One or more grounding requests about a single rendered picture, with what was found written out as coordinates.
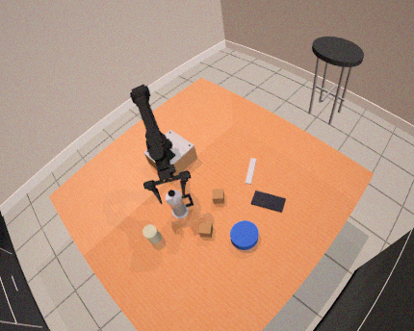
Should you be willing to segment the glass french press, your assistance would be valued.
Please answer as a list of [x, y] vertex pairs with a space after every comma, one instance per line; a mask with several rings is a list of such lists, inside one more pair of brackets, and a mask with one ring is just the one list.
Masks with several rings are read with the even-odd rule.
[[184, 203], [183, 197], [179, 191], [172, 190], [166, 194], [166, 201], [169, 204], [175, 218], [185, 218], [189, 211], [188, 207], [194, 204], [189, 193], [185, 195], [184, 199], [185, 198], [189, 198], [190, 204]]

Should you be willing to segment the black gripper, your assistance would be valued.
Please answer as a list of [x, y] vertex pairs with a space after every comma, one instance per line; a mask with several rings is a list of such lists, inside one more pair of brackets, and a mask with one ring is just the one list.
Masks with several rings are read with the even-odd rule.
[[[156, 165], [157, 170], [158, 170], [158, 167], [161, 167], [163, 169], [163, 168], [166, 168], [166, 166], [168, 166], [168, 165], [170, 165], [169, 162], [159, 163], [159, 164]], [[162, 199], [161, 199], [161, 196], [159, 194], [158, 189], [155, 188], [156, 186], [159, 186], [159, 185], [162, 185], [162, 184], [180, 179], [181, 180], [180, 185], [181, 185], [182, 197], [184, 199], [186, 182], [189, 181], [188, 179], [191, 178], [191, 174], [188, 170], [186, 170], [186, 171], [179, 172], [179, 175], [171, 176], [169, 178], [171, 178], [171, 179], [168, 179], [168, 178], [164, 179], [166, 182], [164, 180], [161, 180], [161, 181], [159, 180], [159, 181], [155, 181], [155, 182], [153, 180], [151, 180], [151, 181], [143, 183], [143, 186], [144, 186], [145, 189], [147, 189], [149, 191], [152, 191], [155, 194], [155, 196], [159, 200], [160, 204], [162, 204]]]

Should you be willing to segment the white flat bar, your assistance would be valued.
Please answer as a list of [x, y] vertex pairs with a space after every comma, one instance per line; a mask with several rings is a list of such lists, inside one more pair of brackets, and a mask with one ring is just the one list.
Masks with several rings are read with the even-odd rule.
[[246, 177], [246, 184], [251, 185], [252, 176], [253, 176], [253, 172], [254, 172], [254, 168], [255, 168], [255, 163], [256, 163], [256, 159], [250, 158], [249, 165], [248, 165], [247, 177]]

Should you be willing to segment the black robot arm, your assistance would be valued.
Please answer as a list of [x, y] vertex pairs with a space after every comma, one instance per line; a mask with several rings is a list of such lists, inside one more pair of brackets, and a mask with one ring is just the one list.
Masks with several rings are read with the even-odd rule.
[[[172, 143], [158, 128], [157, 121], [149, 105], [150, 91], [144, 84], [132, 89], [130, 92], [131, 100], [139, 107], [140, 115], [145, 127], [145, 138], [148, 155], [157, 164], [169, 162], [175, 154], [170, 151]], [[174, 165], [168, 165], [166, 168], [158, 167], [158, 176], [160, 181], [173, 176], [175, 172]]]

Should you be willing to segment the dark grey cylinder with cream top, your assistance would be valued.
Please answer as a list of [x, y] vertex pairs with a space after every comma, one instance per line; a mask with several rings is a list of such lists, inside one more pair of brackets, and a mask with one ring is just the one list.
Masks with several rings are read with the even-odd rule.
[[153, 244], [161, 242], [162, 236], [153, 224], [146, 225], [142, 233]]

